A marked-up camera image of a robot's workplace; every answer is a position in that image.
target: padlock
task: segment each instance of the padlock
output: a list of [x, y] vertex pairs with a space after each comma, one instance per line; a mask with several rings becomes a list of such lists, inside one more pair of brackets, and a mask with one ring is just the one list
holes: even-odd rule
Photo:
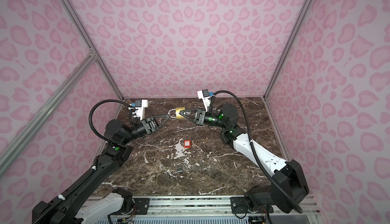
[[191, 148], [191, 140], [189, 135], [184, 136], [184, 148]]

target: pink leopard print wallpaper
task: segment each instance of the pink leopard print wallpaper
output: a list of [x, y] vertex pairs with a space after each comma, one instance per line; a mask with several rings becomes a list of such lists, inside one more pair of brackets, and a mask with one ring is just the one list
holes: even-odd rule
[[0, 0], [0, 155], [86, 57], [58, 0]]
[[[89, 111], [115, 98], [93, 64], [0, 179], [1, 223], [31, 223], [37, 203], [50, 201], [91, 167], [102, 140], [89, 128]], [[117, 108], [106, 103], [95, 111], [94, 125], [101, 134]]]
[[270, 103], [326, 223], [390, 223], [390, 0], [316, 0]]
[[261, 96], [303, 0], [71, 0], [126, 97]]

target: black plastic bracket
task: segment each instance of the black plastic bracket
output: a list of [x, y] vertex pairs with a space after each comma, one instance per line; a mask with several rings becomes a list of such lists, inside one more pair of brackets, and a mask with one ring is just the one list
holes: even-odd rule
[[149, 198], [134, 198], [137, 207], [135, 215], [146, 215], [149, 208]]
[[[232, 208], [232, 213], [235, 214], [245, 214], [245, 213], [249, 214], [250, 213], [249, 211], [251, 210], [249, 202], [245, 197], [231, 197], [230, 206]], [[267, 207], [265, 205], [263, 207], [264, 209], [260, 208], [260, 210], [258, 210], [255, 213], [264, 213], [264, 210], [266, 210]], [[270, 206], [269, 212], [273, 213], [272, 206]]]

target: robotic arm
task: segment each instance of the robotic arm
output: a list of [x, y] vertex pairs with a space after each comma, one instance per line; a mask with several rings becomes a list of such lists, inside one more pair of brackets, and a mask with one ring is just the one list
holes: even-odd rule
[[[268, 186], [254, 186], [246, 192], [245, 198], [241, 202], [242, 205], [251, 212], [256, 212], [265, 205], [276, 205], [285, 213], [289, 213], [293, 209], [302, 213], [298, 203], [309, 193], [309, 188], [300, 164], [295, 160], [287, 162], [252, 140], [250, 131], [247, 133], [237, 124], [239, 117], [235, 105], [230, 103], [224, 104], [219, 112], [214, 113], [212, 102], [215, 99], [215, 94], [209, 93], [208, 90], [198, 91], [198, 97], [202, 99], [205, 109], [185, 110], [184, 108], [177, 108], [176, 111], [177, 115], [192, 121], [196, 125], [210, 125], [222, 128], [220, 133], [222, 143], [229, 145], [232, 149], [249, 158], [261, 168], [266, 177], [271, 181], [271, 184]], [[233, 96], [242, 108], [239, 99], [235, 95]], [[95, 105], [91, 110], [91, 114], [102, 103], [104, 102], [102, 101]], [[139, 114], [137, 113], [141, 117], [139, 123], [129, 128], [121, 121], [113, 119], [106, 125], [104, 137], [95, 132], [96, 130], [94, 131], [94, 127], [91, 124], [92, 115], [90, 114], [92, 130], [100, 138], [108, 139], [107, 147], [101, 155], [95, 158], [92, 168], [83, 174], [71, 187], [62, 192], [58, 197], [55, 197], [51, 202], [45, 203], [41, 201], [34, 207], [32, 211], [33, 224], [89, 224], [95, 223], [113, 212], [129, 213], [133, 209], [132, 193], [119, 188], [98, 203], [89, 206], [88, 209], [79, 211], [82, 204], [95, 189], [129, 158], [133, 148], [127, 144], [132, 140], [157, 132], [170, 118], [169, 115], [165, 114], [143, 119], [143, 109], [147, 107], [147, 101], [144, 104], [139, 102], [139, 104], [141, 107], [138, 110]], [[161, 124], [157, 123], [158, 118], [164, 119]], [[246, 123], [248, 130], [250, 130], [247, 120]]]

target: orange padlock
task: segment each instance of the orange padlock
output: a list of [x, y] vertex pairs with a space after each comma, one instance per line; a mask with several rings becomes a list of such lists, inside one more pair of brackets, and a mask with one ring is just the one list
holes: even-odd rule
[[191, 148], [191, 140], [189, 135], [184, 136], [184, 148]]

